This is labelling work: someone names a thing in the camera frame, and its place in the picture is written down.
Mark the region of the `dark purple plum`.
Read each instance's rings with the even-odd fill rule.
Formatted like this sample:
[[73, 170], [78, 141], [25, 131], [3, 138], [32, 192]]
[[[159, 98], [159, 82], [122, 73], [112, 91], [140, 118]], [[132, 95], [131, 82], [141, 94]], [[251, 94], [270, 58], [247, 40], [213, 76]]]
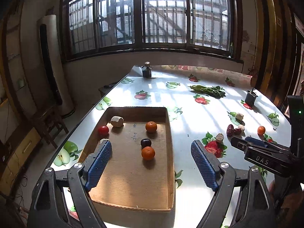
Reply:
[[145, 147], [151, 147], [152, 142], [151, 142], [150, 139], [144, 138], [144, 139], [142, 139], [142, 140], [140, 141], [140, 144], [141, 144], [141, 147], [142, 147], [142, 149], [143, 149], [143, 148], [145, 148]]

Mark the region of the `red date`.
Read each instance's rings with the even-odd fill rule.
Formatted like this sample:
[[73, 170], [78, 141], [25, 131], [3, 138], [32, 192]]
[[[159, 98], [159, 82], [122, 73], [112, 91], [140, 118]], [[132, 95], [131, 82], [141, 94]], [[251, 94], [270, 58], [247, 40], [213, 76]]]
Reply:
[[234, 129], [234, 134], [235, 135], [240, 135], [242, 133], [242, 130], [239, 128]]
[[232, 137], [234, 135], [234, 126], [232, 124], [228, 125], [226, 134], [228, 137]]

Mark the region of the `red tomato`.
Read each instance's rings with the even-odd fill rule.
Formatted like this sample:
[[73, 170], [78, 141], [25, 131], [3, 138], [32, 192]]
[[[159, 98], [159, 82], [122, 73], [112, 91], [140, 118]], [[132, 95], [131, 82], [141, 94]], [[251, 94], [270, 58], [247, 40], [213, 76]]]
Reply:
[[101, 137], [107, 137], [108, 134], [109, 134], [109, 128], [108, 128], [108, 126], [100, 126], [100, 127], [98, 127], [98, 134]]

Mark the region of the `beige cake round piece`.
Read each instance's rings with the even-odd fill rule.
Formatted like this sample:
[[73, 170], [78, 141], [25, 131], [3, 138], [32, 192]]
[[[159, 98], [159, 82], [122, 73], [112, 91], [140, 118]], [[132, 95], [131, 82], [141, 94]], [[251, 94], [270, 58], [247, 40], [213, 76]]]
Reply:
[[221, 133], [217, 134], [217, 136], [215, 137], [215, 140], [217, 143], [222, 144], [223, 140], [224, 140], [224, 135]]

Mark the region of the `wooden cabinet left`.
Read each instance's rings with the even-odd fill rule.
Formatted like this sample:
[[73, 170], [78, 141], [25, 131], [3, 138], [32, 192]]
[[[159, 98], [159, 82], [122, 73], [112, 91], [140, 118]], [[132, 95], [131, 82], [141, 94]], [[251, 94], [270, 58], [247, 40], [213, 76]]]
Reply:
[[21, 169], [40, 141], [35, 127], [22, 123], [1, 145], [1, 194], [10, 195]]

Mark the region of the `orange mandarin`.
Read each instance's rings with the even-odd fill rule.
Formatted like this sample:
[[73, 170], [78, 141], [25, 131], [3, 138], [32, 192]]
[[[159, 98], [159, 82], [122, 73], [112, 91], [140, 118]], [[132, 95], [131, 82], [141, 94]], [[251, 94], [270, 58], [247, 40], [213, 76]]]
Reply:
[[264, 126], [259, 126], [257, 129], [257, 134], [262, 136], [265, 134], [265, 131], [266, 131], [266, 129]]
[[151, 161], [155, 157], [155, 150], [152, 147], [144, 147], [141, 151], [142, 158], [146, 161]]
[[149, 121], [145, 125], [145, 129], [148, 133], [155, 133], [157, 131], [157, 123], [154, 121]]

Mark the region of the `orange mandarin in tray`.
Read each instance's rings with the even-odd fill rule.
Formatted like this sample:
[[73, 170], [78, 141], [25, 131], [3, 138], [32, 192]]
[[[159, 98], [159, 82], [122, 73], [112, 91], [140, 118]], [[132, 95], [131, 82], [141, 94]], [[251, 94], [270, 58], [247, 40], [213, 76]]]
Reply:
[[145, 125], [145, 129], [148, 133], [155, 133], [157, 131], [157, 123], [154, 121], [149, 121]]

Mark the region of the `window with metal bars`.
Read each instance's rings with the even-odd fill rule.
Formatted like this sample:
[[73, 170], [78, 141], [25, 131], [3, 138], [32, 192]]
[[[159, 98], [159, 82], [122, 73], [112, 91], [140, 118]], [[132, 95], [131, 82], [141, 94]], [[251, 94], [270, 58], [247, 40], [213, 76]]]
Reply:
[[242, 0], [61, 0], [65, 60], [120, 51], [177, 51], [239, 61]]

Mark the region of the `wooden chair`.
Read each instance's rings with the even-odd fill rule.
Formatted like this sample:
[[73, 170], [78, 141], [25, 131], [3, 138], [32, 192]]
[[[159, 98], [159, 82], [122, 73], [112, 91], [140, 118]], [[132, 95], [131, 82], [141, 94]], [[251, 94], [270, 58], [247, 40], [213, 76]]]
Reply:
[[37, 110], [31, 120], [38, 134], [48, 145], [52, 144], [55, 149], [58, 148], [55, 138], [59, 133], [62, 130], [66, 134], [69, 133], [55, 104], [45, 105], [42, 109]]

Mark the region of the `small dark bottle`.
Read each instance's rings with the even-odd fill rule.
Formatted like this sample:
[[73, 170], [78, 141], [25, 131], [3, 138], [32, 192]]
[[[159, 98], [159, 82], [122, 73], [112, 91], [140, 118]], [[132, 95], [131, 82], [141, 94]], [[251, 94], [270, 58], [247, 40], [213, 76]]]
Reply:
[[151, 79], [151, 66], [149, 61], [146, 61], [142, 66], [142, 75], [144, 78]]

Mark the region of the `green leafy vegetable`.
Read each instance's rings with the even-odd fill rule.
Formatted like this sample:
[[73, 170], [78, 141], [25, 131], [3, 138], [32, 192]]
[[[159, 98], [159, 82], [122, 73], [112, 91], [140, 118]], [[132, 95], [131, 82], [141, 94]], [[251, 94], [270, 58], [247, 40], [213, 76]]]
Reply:
[[224, 98], [226, 96], [225, 90], [220, 86], [192, 85], [190, 86], [190, 89], [217, 99]]

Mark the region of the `white standing air conditioner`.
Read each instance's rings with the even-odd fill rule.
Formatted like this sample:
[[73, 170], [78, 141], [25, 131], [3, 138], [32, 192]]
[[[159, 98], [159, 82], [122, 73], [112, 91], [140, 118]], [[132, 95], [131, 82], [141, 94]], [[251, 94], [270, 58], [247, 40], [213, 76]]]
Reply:
[[46, 15], [37, 21], [40, 56], [45, 68], [51, 96], [62, 117], [68, 117], [75, 112], [65, 75], [62, 67], [59, 41], [57, 35], [57, 17]]

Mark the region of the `black cup with stick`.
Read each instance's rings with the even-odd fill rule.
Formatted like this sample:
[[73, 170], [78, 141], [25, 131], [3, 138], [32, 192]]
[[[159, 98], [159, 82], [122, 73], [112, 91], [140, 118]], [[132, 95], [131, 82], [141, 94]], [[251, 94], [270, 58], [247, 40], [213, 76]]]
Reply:
[[254, 88], [247, 91], [246, 97], [245, 97], [245, 103], [249, 105], [250, 107], [254, 106], [255, 100], [257, 99], [257, 94], [254, 92]]

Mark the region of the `cardboard tray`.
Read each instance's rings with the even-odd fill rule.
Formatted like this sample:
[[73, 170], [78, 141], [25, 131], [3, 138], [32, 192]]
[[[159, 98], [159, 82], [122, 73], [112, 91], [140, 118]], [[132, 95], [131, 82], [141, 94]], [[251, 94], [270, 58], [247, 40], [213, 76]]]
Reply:
[[[113, 127], [110, 120], [121, 116], [124, 124]], [[157, 123], [148, 133], [145, 125]], [[108, 206], [130, 211], [167, 212], [174, 206], [175, 171], [169, 115], [164, 107], [109, 107], [93, 129], [79, 161], [94, 152], [101, 140], [98, 127], [109, 127], [112, 154], [96, 187], [89, 196], [95, 207]], [[151, 140], [155, 157], [142, 158], [140, 141]]]

